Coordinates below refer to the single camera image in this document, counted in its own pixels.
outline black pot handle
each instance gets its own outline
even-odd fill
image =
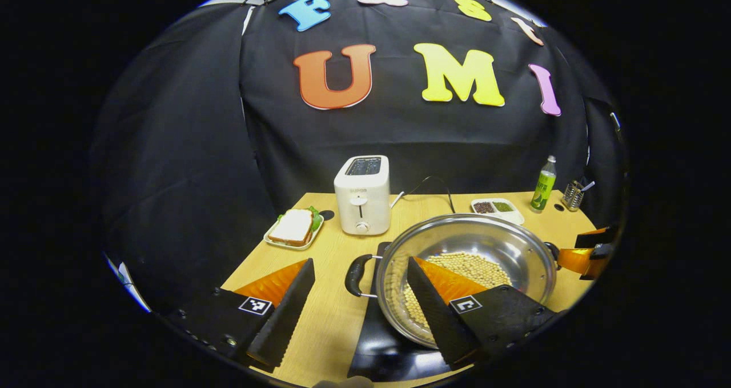
[[[556,271],[558,271],[561,269],[561,266],[559,265],[559,248],[550,242],[543,242],[543,245],[546,245],[546,247],[551,250],[551,255],[553,255],[553,259],[556,260]]]
[[[378,255],[372,255],[372,254],[366,254],[361,255],[358,258],[355,258],[352,263],[350,263],[350,268],[348,268],[348,273],[345,275],[345,289],[350,292],[350,294],[355,295],[356,297],[370,297],[370,298],[377,298],[375,295],[371,294],[363,294],[360,292],[360,280],[363,279],[363,274],[366,272],[366,261],[368,261],[371,258],[378,258],[381,259]]]

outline stainless steel pot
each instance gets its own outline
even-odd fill
[[[377,298],[391,325],[415,343],[436,349],[429,328],[410,318],[404,302],[409,257],[442,253],[476,253],[498,263],[512,286],[543,304],[556,284],[559,250],[522,226],[483,214],[446,214],[426,219],[403,232],[384,255],[361,255],[350,264],[345,287],[356,297]],[[375,274],[376,295],[360,292],[366,261],[382,258]]]

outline bread slice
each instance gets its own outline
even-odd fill
[[[269,239],[290,247],[303,247],[312,238],[313,221],[314,214],[309,209],[289,209],[269,233]]]

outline toaster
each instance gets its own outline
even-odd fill
[[[340,225],[346,234],[379,235],[391,226],[388,158],[361,155],[345,161],[335,177]]]

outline toaster cord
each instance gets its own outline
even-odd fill
[[[408,194],[404,194],[403,192],[401,194],[399,194],[399,197],[397,197],[395,199],[395,201],[391,204],[391,208],[393,208],[394,204],[396,203],[396,201],[399,200],[399,198],[402,198],[402,197],[405,197],[407,195],[410,195],[411,193],[413,193],[413,191],[419,189],[419,187],[421,187],[421,185],[424,182],[426,182],[428,179],[430,179],[430,178],[438,179],[438,180],[441,181],[441,184],[444,185],[444,188],[447,190],[447,196],[449,197],[449,208],[452,209],[452,213],[456,214],[457,212],[455,211],[455,206],[452,204],[452,193],[449,192],[449,187],[447,187],[447,183],[444,182],[443,179],[437,177],[436,175],[429,175],[429,177],[426,177],[425,179],[422,179],[422,181],[419,182],[419,184],[415,188],[413,188],[413,190],[409,191]]]

